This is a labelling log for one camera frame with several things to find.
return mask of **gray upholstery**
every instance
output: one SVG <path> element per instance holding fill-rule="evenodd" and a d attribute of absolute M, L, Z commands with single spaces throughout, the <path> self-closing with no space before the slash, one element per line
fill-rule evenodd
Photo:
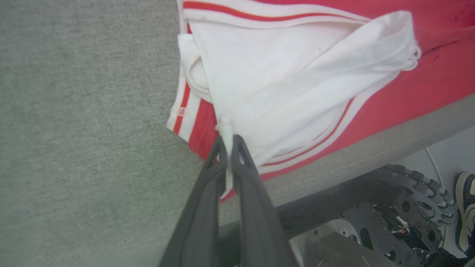
<path fill-rule="evenodd" d="M 175 0 L 0 1 L 0 266 L 155 266 L 202 161 L 165 128 Z M 475 124 L 471 96 L 266 182 L 298 199 Z M 237 219 L 236 199 L 220 207 Z"/>

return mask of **wire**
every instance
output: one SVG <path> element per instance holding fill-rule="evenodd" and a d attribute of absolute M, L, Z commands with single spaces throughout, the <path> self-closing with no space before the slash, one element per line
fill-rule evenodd
<path fill-rule="evenodd" d="M 434 165 L 434 169 L 436 169 L 436 173 L 437 173 L 437 177 L 439 178 L 440 186 L 441 186 L 443 189 L 445 189 L 444 182 L 442 181 L 442 176 L 440 176 L 439 168 L 437 168 L 436 161 L 435 161 L 434 158 L 432 157 L 432 154 L 430 153 L 428 147 L 426 147 L 426 153 L 427 153 L 427 156 L 429 156 L 430 161 L 432 162 L 432 165 Z M 447 238 L 446 238 L 446 237 L 447 237 L 447 232 L 448 232 L 448 227 L 445 226 L 445 229 L 444 229 L 444 242 L 442 242 L 442 248 L 445 248 L 446 245 L 447 245 Z"/>
<path fill-rule="evenodd" d="M 440 176 L 439 168 L 437 168 L 437 164 L 432 157 L 432 154 L 429 151 L 429 148 L 426 147 L 427 156 L 429 156 L 430 161 L 432 161 L 432 165 L 434 165 L 434 169 L 436 169 L 437 177 L 439 178 L 439 183 L 443 189 L 445 189 L 444 182 L 442 181 L 442 176 Z"/>

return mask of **shoe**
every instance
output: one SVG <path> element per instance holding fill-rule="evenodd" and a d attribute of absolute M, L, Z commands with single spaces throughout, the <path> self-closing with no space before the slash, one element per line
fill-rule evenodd
<path fill-rule="evenodd" d="M 459 209 L 456 245 L 467 254 L 475 226 L 475 173 L 462 172 L 455 181 L 455 201 Z"/>

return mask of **white stripe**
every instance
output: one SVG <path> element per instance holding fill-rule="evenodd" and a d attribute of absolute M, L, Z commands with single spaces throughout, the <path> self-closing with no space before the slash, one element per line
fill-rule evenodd
<path fill-rule="evenodd" d="M 178 134 L 187 142 L 190 140 L 191 131 L 193 131 L 193 126 L 195 125 L 200 102 L 201 98 L 190 92 L 188 104 L 184 110 L 183 121 L 181 122 L 180 134 Z"/>
<path fill-rule="evenodd" d="M 185 19 L 193 21 L 213 21 L 219 23 L 226 23 L 235 26 L 245 27 L 245 28 L 254 28 L 254 29 L 273 29 L 273 28 L 284 28 L 291 27 L 299 24 L 310 23 L 310 22 L 345 22 L 345 23 L 355 23 L 355 24 L 365 24 L 367 21 L 354 20 L 348 18 L 334 17 L 334 16 L 311 16 L 303 17 L 298 19 L 283 20 L 283 21 L 258 21 L 251 19 L 244 19 L 236 17 L 223 12 L 214 12 L 209 10 L 195 10 L 195 9 L 185 9 L 183 11 Z"/>
<path fill-rule="evenodd" d="M 261 166 L 258 168 L 259 173 L 267 173 L 267 172 L 276 172 L 280 171 L 286 168 L 289 168 L 301 161 L 304 161 L 312 156 L 315 156 L 319 152 L 321 152 L 323 149 L 327 148 L 330 146 L 346 129 L 346 127 L 350 124 L 352 119 L 355 117 L 357 112 L 360 110 L 360 108 L 363 106 L 363 104 L 377 91 L 379 91 L 382 87 L 387 85 L 389 82 L 394 80 L 399 73 L 394 73 L 390 76 L 388 76 L 386 79 L 381 80 L 380 82 L 374 84 L 372 87 L 368 88 L 367 90 L 361 92 L 358 94 L 355 99 L 353 100 L 350 108 L 348 109 L 345 117 L 343 118 L 342 122 L 338 126 L 337 130 L 333 133 L 333 135 L 328 138 L 325 142 L 323 142 L 321 145 L 318 147 L 298 156 L 295 157 L 287 162 L 278 164 L 278 165 L 271 165 L 271 166 Z"/>
<path fill-rule="evenodd" d="M 175 127 L 177 118 L 180 115 L 181 102 L 185 95 L 185 84 L 186 84 L 186 80 L 185 80 L 185 76 L 183 75 L 183 70 L 180 64 L 180 74 L 178 77 L 177 96 L 175 98 L 175 102 L 173 103 L 173 106 L 171 106 L 170 117 L 168 118 L 168 121 L 167 121 L 167 128 L 172 131 Z"/>
<path fill-rule="evenodd" d="M 263 17 L 287 17 L 307 13 L 325 13 L 344 16 L 350 19 L 369 21 L 369 18 L 350 12 L 314 4 L 273 5 L 251 0 L 206 0 L 195 1 L 226 6 L 243 13 Z"/>

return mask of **red and white stripe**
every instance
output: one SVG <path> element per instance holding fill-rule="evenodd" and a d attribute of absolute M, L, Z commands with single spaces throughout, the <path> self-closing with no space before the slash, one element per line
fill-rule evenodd
<path fill-rule="evenodd" d="M 178 0 L 180 32 L 190 33 L 187 25 L 189 19 L 206 18 L 265 29 L 289 27 L 319 19 L 365 23 L 369 20 L 367 17 L 375 18 L 391 11 L 409 10 L 416 22 L 415 33 L 423 56 L 415 70 L 401 74 L 376 94 L 376 90 L 367 90 L 350 100 L 341 111 L 341 116 L 311 144 L 286 155 L 276 156 L 261 166 L 259 171 L 263 174 L 263 179 L 292 171 L 371 134 L 434 111 L 475 92 L 475 77 L 468 71 L 475 69 L 475 55 L 470 49 L 475 44 L 475 19 L 461 13 L 467 5 L 475 7 L 469 0 L 441 5 L 430 13 L 426 11 L 433 6 L 430 0 L 394 0 L 384 3 L 366 0 L 367 4 L 335 0 L 326 3 L 363 16 L 322 5 L 298 4 L 308 2 L 306 0 L 278 1 L 297 4 L 269 7 L 269 4 L 249 0 Z M 440 16 L 435 16 L 434 12 L 440 13 Z M 456 14 L 459 20 L 452 20 L 447 12 Z M 444 30 L 433 30 L 441 25 L 446 26 Z M 396 106 L 397 109 L 391 109 L 391 106 Z M 191 93 L 180 72 L 177 98 L 167 127 L 189 142 L 190 148 L 205 158 L 218 135 L 215 125 L 212 104 Z"/>

